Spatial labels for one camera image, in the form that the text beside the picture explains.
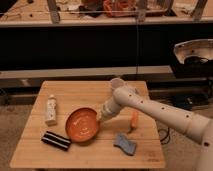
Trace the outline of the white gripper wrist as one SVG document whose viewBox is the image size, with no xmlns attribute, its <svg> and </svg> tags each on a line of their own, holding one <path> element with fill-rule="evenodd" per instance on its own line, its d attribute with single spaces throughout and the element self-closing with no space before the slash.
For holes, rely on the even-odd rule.
<svg viewBox="0 0 213 171">
<path fill-rule="evenodd" d="M 101 114 L 97 117 L 99 122 L 105 122 L 116 117 L 121 111 L 121 106 L 113 99 L 108 99 L 101 108 Z"/>
</svg>

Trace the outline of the white robot base shell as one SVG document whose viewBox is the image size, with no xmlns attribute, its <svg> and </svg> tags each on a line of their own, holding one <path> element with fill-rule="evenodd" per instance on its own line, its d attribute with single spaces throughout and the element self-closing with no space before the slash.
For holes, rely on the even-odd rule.
<svg viewBox="0 0 213 171">
<path fill-rule="evenodd" d="M 195 39 L 174 45 L 176 78 L 213 77 L 213 39 Z"/>
</svg>

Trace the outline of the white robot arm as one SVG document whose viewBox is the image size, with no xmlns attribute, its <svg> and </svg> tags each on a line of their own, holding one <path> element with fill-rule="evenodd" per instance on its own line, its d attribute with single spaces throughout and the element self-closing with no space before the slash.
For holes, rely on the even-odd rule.
<svg viewBox="0 0 213 171">
<path fill-rule="evenodd" d="M 195 171 L 213 171 L 213 119 L 140 96 L 129 86 L 113 90 L 101 109 L 100 122 L 116 117 L 124 107 L 147 114 L 201 145 Z"/>
</svg>

